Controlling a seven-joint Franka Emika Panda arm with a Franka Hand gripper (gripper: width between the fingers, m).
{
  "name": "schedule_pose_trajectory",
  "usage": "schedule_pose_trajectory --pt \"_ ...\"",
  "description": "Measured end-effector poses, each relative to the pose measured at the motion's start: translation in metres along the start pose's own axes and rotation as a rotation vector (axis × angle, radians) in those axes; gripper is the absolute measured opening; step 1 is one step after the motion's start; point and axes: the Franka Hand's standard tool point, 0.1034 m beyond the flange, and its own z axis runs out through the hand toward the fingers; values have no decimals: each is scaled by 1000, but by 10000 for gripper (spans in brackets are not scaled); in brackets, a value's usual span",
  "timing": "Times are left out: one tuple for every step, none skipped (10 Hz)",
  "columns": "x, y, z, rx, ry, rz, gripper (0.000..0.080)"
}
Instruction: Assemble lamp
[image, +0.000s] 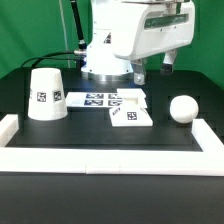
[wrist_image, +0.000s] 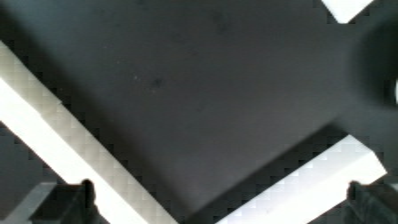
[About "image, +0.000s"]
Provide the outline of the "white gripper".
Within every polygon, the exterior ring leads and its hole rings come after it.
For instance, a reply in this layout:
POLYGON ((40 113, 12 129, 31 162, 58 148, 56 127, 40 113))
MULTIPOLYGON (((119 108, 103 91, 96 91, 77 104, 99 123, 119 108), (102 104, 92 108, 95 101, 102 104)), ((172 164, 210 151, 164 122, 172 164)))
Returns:
POLYGON ((194 36, 195 5, 188 2, 128 2, 114 5, 112 51, 132 63, 134 82, 144 85, 145 60, 165 53, 160 73, 170 75, 177 48, 189 45, 194 36))

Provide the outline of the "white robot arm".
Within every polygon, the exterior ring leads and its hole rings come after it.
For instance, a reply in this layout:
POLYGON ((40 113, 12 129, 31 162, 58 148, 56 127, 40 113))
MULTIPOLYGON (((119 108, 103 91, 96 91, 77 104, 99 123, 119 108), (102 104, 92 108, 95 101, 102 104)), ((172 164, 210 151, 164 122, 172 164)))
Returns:
POLYGON ((87 79, 142 85, 146 59, 160 53, 161 73, 170 75, 178 49, 193 40, 192 0, 91 0, 91 6, 93 37, 81 68, 87 79))

